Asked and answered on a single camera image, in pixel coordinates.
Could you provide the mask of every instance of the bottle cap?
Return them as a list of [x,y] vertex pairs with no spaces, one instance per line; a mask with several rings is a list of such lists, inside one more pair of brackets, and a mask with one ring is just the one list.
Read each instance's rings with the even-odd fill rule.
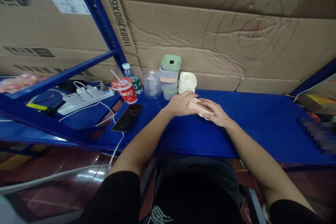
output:
[[128,63],[124,63],[122,66],[125,70],[131,69],[131,66]]

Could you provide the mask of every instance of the pixelated area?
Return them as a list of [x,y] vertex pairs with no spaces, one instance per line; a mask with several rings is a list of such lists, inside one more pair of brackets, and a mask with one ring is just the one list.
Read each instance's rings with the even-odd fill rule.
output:
[[336,118],[299,118],[298,123],[321,154],[331,154],[336,158]]

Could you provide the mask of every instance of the forearm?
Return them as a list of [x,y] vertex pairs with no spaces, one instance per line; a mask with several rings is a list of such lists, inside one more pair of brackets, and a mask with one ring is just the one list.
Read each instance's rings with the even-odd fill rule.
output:
[[280,165],[236,122],[230,122],[225,129],[244,165],[262,184],[269,205],[280,198],[290,199],[314,211]]
[[140,174],[141,167],[154,153],[163,131],[172,118],[170,113],[162,109],[126,146],[110,174],[121,170],[131,170]]

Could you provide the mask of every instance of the green label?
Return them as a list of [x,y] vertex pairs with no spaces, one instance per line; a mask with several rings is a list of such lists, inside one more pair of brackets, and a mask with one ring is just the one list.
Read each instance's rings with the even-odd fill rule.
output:
[[134,81],[134,82],[132,82],[132,84],[133,84],[133,87],[134,87],[135,91],[139,91],[139,90],[142,89],[142,86],[140,84],[140,80],[139,79],[136,80],[136,81]]

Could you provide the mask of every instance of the white cable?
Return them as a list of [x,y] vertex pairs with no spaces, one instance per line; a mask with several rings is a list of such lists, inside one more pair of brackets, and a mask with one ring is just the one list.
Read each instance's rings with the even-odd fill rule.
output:
[[79,83],[79,84],[81,84],[82,86],[84,86],[86,89],[88,89],[88,87],[87,87],[86,85],[84,85],[82,82],[78,82],[78,81],[75,80],[75,81],[73,82],[73,84],[74,84],[77,88],[79,88],[79,86],[77,86],[76,83]]
[[29,102],[27,102],[27,104],[29,104],[29,103],[32,103],[37,97],[38,97],[39,95],[37,95],[37,96],[34,96],[32,99],[30,99],[30,101]]
[[111,164],[112,164],[112,160],[113,160],[113,158],[114,158],[114,155],[116,154],[116,151],[117,151],[117,149],[118,149],[118,147],[119,147],[119,144],[121,143],[121,141],[124,139],[124,136],[125,136],[125,134],[122,132],[122,138],[120,139],[120,141],[119,141],[119,143],[117,144],[117,146],[115,147],[115,149],[114,149],[114,152],[113,152],[113,154],[112,154],[112,157],[111,157],[111,160],[110,160],[110,162],[109,162],[109,164],[108,164],[108,170],[110,171],[111,170],[111,168],[112,168],[112,166],[111,166]]
[[[84,84],[81,83],[81,82],[74,81],[73,83],[74,83],[75,85],[76,85],[76,83],[81,84],[81,85],[84,86],[86,89],[89,89],[86,85],[84,85]],[[97,125],[95,125],[95,127],[96,127],[96,126],[98,126],[98,125],[100,125],[100,124],[106,122],[107,120],[111,119],[113,116],[115,116],[115,114],[113,113],[113,111],[110,109],[109,106],[107,106],[105,103],[102,103],[101,101],[99,101],[98,97],[97,97],[94,93],[92,93],[92,94],[93,94],[93,96],[97,99],[97,101],[98,101],[99,103],[101,103],[101,104],[103,104],[105,107],[107,107],[108,110],[112,113],[112,116],[111,116],[111,117],[109,117],[109,118],[107,118],[106,120],[104,120],[104,121],[98,123]]]
[[98,126],[98,125],[100,125],[100,124],[103,124],[104,122],[106,122],[106,121],[108,121],[108,120],[110,120],[110,119],[111,119],[112,117],[114,117],[116,114],[117,114],[117,113],[113,114],[112,116],[110,116],[110,117],[107,118],[106,120],[104,120],[104,121],[98,123],[97,125],[95,125],[95,127]]
[[67,96],[66,93],[63,93],[63,92],[61,92],[61,91],[59,91],[57,89],[48,89],[48,90],[56,91],[56,92],[60,93],[62,96],[65,96],[65,97]]
[[331,78],[334,77],[334,76],[336,76],[336,73],[334,73],[333,75],[329,76],[327,79],[321,81],[320,83],[317,83],[316,85],[312,86],[311,88],[308,88],[307,90],[305,90],[305,91],[299,93],[297,96],[295,96],[295,98],[294,98],[294,102],[296,101],[296,99],[298,98],[299,95],[301,95],[301,94],[303,94],[303,93],[309,91],[310,89],[313,89],[314,87],[316,87],[316,86],[322,84],[323,82],[325,82],[325,81],[331,79]]
[[60,122],[60,121],[63,121],[65,118],[67,118],[67,117],[69,117],[69,116],[71,116],[71,115],[73,115],[73,114],[75,114],[75,113],[77,113],[77,112],[79,112],[79,111],[81,111],[81,110],[84,110],[84,109],[88,109],[88,108],[90,108],[90,107],[93,107],[93,106],[96,106],[96,105],[98,105],[99,104],[99,102],[97,102],[97,103],[95,103],[95,104],[93,104],[93,105],[91,105],[91,106],[88,106],[88,107],[85,107],[85,108],[81,108],[81,109],[79,109],[79,110],[76,110],[75,112],[72,112],[71,114],[68,114],[67,116],[65,116],[65,117],[63,117],[61,120],[59,120],[58,122]]
[[44,178],[40,178],[40,179],[37,179],[37,180],[29,181],[29,182],[26,182],[26,183],[10,185],[10,186],[7,186],[7,187],[1,187],[0,188],[0,195],[8,194],[8,193],[14,193],[16,191],[21,191],[21,190],[24,190],[24,189],[27,189],[27,188],[30,188],[30,187],[34,187],[34,186],[37,186],[39,184],[48,182],[50,180],[54,180],[54,179],[57,179],[59,177],[63,177],[65,175],[75,173],[75,172],[78,172],[78,171],[81,171],[81,170],[92,169],[92,168],[101,168],[101,167],[106,167],[106,166],[108,166],[108,165],[103,164],[103,165],[86,166],[86,167],[82,167],[82,168],[78,168],[78,169],[74,169],[74,170],[70,170],[70,171],[66,171],[66,172],[64,171],[64,172],[61,172],[61,173],[57,173],[57,174],[54,174],[54,175],[51,175],[51,176],[48,176],[48,177],[44,177]]

